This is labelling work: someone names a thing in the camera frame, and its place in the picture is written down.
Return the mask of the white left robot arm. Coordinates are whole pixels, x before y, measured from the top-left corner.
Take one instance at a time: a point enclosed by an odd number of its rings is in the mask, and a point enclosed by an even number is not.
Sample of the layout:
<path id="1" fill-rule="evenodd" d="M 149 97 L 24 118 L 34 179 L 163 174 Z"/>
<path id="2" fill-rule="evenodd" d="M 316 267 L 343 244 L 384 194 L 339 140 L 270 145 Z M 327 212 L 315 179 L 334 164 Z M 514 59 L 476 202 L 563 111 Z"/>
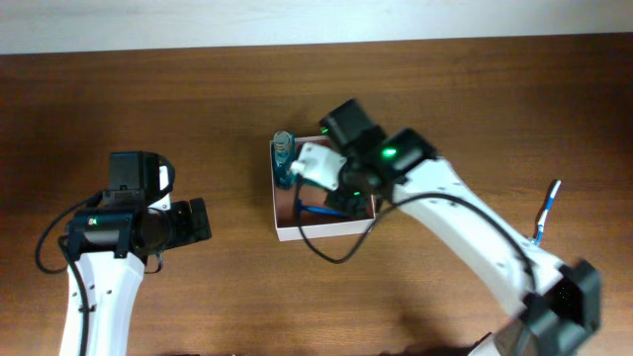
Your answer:
<path id="1" fill-rule="evenodd" d="M 68 222 L 62 355 L 124 355 L 149 257 L 211 238 L 203 199 L 173 203 L 175 168 L 162 155 L 114 152 L 109 186 Z"/>

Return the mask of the blue white toothbrush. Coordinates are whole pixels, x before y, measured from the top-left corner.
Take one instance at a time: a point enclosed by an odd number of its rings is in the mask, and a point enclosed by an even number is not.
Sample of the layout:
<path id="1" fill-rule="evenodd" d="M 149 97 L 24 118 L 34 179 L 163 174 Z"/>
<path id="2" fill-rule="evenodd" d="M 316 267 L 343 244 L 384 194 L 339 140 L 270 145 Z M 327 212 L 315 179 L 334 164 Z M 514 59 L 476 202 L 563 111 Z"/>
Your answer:
<path id="1" fill-rule="evenodd" d="M 544 235 L 544 230 L 545 230 L 545 223 L 548 217 L 549 212 L 552 209 L 553 203 L 556 199 L 556 196 L 558 195 L 559 189 L 562 185 L 562 181 L 559 179 L 554 179 L 546 194 L 545 194 L 545 198 L 543 201 L 543 205 L 541 206 L 541 209 L 539 210 L 536 218 L 535 218 L 535 229 L 534 229 L 534 233 L 533 235 L 529 238 L 529 241 L 535 245 L 535 246 L 539 246 L 543 235 Z"/>

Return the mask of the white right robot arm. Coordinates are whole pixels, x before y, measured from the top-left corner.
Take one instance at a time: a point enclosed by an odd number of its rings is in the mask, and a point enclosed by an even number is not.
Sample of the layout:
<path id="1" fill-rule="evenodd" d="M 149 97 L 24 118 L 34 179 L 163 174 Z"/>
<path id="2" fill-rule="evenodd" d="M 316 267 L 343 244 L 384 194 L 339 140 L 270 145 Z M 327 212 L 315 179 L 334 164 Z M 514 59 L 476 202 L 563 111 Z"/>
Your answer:
<path id="1" fill-rule="evenodd" d="M 574 355 L 600 328 L 601 276 L 535 245 L 488 207 L 416 131 L 394 135 L 349 100 L 319 122 L 342 167 L 336 186 L 388 201 L 441 239 L 510 316 L 459 355 Z"/>

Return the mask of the teal mouthwash bottle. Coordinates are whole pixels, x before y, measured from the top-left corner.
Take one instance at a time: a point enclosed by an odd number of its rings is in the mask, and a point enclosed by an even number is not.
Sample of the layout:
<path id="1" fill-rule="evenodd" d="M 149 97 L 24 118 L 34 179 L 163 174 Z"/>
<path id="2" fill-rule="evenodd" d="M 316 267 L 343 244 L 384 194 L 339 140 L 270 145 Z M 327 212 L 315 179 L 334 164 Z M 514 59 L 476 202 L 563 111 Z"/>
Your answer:
<path id="1" fill-rule="evenodd" d="M 275 185 L 283 190 L 290 190 L 295 183 L 294 174 L 290 170 L 295 160 L 295 137 L 288 132 L 279 131 L 272 141 L 272 168 Z"/>

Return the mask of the blue disposable razor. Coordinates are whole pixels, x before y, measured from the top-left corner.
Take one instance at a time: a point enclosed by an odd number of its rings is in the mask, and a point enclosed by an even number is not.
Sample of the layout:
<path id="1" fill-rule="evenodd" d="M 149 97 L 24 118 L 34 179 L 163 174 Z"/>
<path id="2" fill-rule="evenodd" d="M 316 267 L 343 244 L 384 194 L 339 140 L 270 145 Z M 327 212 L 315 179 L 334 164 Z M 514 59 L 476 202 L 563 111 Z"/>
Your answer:
<path id="1" fill-rule="evenodd" d="M 323 216 L 330 216 L 330 217 L 337 217 L 337 218 L 342 218 L 342 219 L 348 219 L 349 218 L 348 214 L 340 212 L 340 211 L 337 211 L 337 210 L 332 209 L 332 208 L 304 205 L 302 200 L 298 200 L 296 202 L 296 210 L 298 212 L 308 212 L 308 213 L 312 213 L 312 214 L 323 215 Z"/>

